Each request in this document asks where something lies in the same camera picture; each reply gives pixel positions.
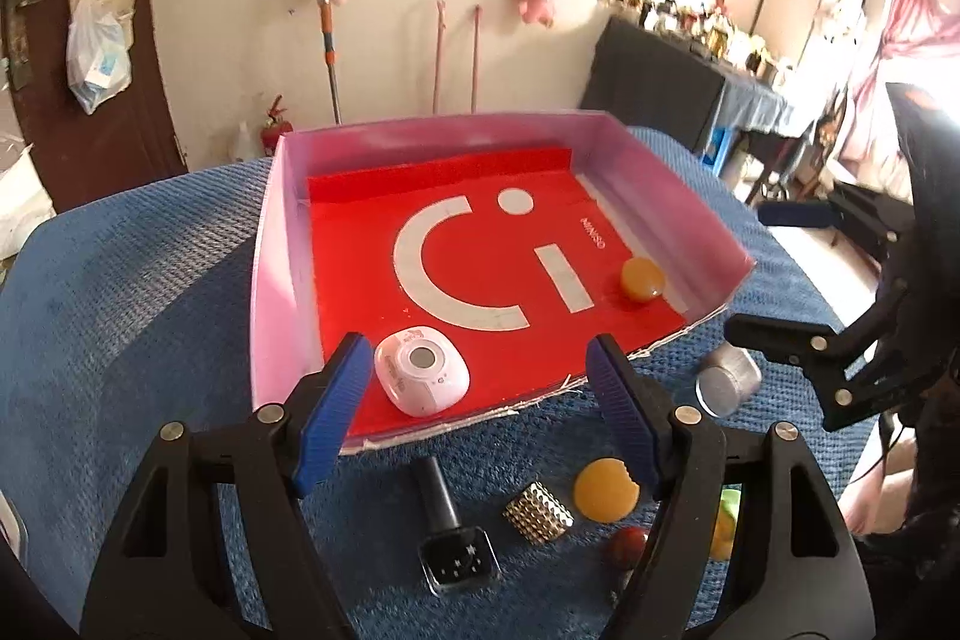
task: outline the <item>silver screw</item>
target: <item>silver screw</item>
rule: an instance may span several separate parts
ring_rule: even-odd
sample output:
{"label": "silver screw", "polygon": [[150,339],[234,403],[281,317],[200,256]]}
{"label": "silver screw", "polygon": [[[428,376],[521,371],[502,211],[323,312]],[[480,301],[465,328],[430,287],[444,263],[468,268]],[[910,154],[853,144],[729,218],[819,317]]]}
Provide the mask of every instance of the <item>silver screw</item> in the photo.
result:
{"label": "silver screw", "polygon": [[256,419],[260,423],[277,423],[283,418],[283,405],[263,405],[256,412]]}
{"label": "silver screw", "polygon": [[682,408],[676,408],[673,414],[677,416],[677,420],[680,421],[680,423],[685,423],[688,426],[696,426],[704,417],[700,415],[700,411],[697,410],[697,408],[691,408],[687,405],[684,405]]}
{"label": "silver screw", "polygon": [[184,424],[179,421],[171,421],[160,427],[160,439],[166,442],[173,442],[184,436]]}
{"label": "silver screw", "polygon": [[785,439],[787,442],[793,442],[797,437],[800,437],[800,432],[797,431],[797,427],[788,421],[781,421],[779,424],[776,424],[774,431],[777,437]]}

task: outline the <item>white and pink device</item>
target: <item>white and pink device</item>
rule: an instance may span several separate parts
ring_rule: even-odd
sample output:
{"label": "white and pink device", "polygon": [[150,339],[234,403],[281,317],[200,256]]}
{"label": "white and pink device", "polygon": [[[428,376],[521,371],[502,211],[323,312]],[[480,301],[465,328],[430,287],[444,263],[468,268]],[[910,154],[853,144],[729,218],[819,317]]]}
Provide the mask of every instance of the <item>white and pink device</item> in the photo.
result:
{"label": "white and pink device", "polygon": [[392,333],[376,346],[373,366],[390,401],[414,418],[443,413],[463,399],[470,386],[463,356],[429,326]]}

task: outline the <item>door handle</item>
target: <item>door handle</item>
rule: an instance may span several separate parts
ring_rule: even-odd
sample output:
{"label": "door handle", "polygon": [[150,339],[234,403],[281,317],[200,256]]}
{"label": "door handle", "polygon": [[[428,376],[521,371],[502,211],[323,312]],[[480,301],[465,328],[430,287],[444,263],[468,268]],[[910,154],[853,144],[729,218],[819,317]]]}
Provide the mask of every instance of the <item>door handle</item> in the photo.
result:
{"label": "door handle", "polygon": [[27,45],[27,20],[23,10],[46,0],[6,0],[7,49],[10,57],[10,82],[18,91],[30,84],[34,73],[30,66],[30,49]]}

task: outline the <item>blue textured fabric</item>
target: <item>blue textured fabric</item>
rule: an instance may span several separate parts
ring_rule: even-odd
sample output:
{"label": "blue textured fabric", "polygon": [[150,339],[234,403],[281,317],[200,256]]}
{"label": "blue textured fabric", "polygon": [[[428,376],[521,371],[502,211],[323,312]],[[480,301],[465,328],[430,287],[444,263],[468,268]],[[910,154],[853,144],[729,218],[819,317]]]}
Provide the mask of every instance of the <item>blue textured fabric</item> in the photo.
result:
{"label": "blue textured fabric", "polygon": [[[654,131],[635,133],[757,260],[733,309],[839,325],[770,233],[688,151]],[[61,215],[30,238],[0,292],[0,488],[27,525],[31,576],[73,624],[112,514],[158,427],[172,419],[213,427],[250,410],[250,274],[267,170],[256,162],[186,175]],[[722,318],[714,319],[640,369],[678,403],[695,404],[697,362],[721,338]],[[760,367],[760,393],[731,423],[763,431],[794,421],[839,489],[870,424],[827,434],[800,372]],[[426,589],[416,559],[424,517],[404,466],[431,453],[464,523],[491,536],[504,573],[496,588],[442,599]],[[611,527],[581,519],[535,549],[500,514],[534,479],[572,506],[577,472],[615,454],[592,394],[580,390],[426,442],[339,458],[304,515],[363,638],[596,637],[611,611],[599,547]],[[262,621],[235,496],[223,495],[238,593]],[[630,520],[649,517],[642,507]],[[723,574],[709,565],[697,622],[712,614]]]}

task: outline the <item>table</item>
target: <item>table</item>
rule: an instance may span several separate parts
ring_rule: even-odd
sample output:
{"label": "table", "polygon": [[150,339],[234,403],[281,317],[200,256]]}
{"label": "table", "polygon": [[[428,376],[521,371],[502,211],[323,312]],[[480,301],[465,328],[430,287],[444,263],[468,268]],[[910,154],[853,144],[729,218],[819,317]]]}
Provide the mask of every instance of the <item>table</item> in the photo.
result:
{"label": "table", "polygon": [[750,74],[616,16],[597,42],[581,108],[664,131],[695,155],[704,154],[717,128],[796,138],[809,125]]}
{"label": "table", "polygon": [[[772,235],[674,140],[635,135],[726,221],[757,260],[736,311],[829,322],[826,302]],[[109,520],[161,424],[202,429],[250,411],[248,306],[253,244],[268,164],[221,167],[70,211],[28,240],[0,292],[0,489],[23,517],[28,570],[73,624]],[[722,338],[722,316],[640,362],[678,404],[696,404],[694,372]],[[795,422],[834,491],[845,485],[870,422],[827,434],[807,381],[769,365],[761,391],[731,424]],[[504,579],[496,589],[437,599],[422,581],[425,533],[405,465],[445,466],[464,523],[486,528]],[[596,637],[610,614],[599,544],[611,533],[579,520],[533,549],[501,517],[538,477],[572,506],[573,477],[616,453],[588,390],[519,415],[378,453],[341,458],[304,501],[304,516],[361,637]],[[261,615],[235,497],[224,528],[238,594]],[[632,520],[649,521],[649,507]],[[712,616],[723,565],[707,568],[695,618]]]}

